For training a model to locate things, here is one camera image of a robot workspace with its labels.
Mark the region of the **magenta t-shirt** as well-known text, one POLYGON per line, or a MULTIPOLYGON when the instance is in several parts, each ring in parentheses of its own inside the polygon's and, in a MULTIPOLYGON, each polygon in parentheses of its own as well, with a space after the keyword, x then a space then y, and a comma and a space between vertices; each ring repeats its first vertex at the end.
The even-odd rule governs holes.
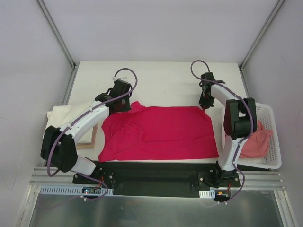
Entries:
POLYGON ((107 117, 99 162, 217 158, 211 118, 197 106, 143 106, 107 117))

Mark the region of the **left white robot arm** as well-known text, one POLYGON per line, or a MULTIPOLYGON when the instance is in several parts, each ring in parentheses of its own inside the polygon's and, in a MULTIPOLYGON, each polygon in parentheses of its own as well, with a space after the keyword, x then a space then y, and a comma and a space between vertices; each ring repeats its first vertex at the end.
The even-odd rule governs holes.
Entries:
POLYGON ((113 112, 128 111, 129 98, 135 87, 123 79, 114 81, 106 93, 97 95, 92 103, 75 119, 60 127, 49 126, 44 133, 41 158, 46 161, 47 174, 75 172, 95 184, 100 179, 96 164, 77 153, 79 140, 97 123, 103 122, 113 112))

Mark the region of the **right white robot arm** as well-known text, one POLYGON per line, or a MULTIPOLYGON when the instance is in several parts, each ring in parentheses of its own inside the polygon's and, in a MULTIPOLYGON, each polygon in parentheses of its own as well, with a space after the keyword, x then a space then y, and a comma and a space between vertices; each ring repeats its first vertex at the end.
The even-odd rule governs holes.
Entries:
POLYGON ((257 127, 256 105, 253 98, 243 98, 230 90, 222 80, 215 80, 213 73, 200 76, 202 88, 199 105, 206 110, 218 100, 225 107, 223 129, 226 135, 223 152, 218 159, 220 171, 213 174, 217 186, 225 186, 230 181, 227 171, 237 166, 240 152, 257 127))

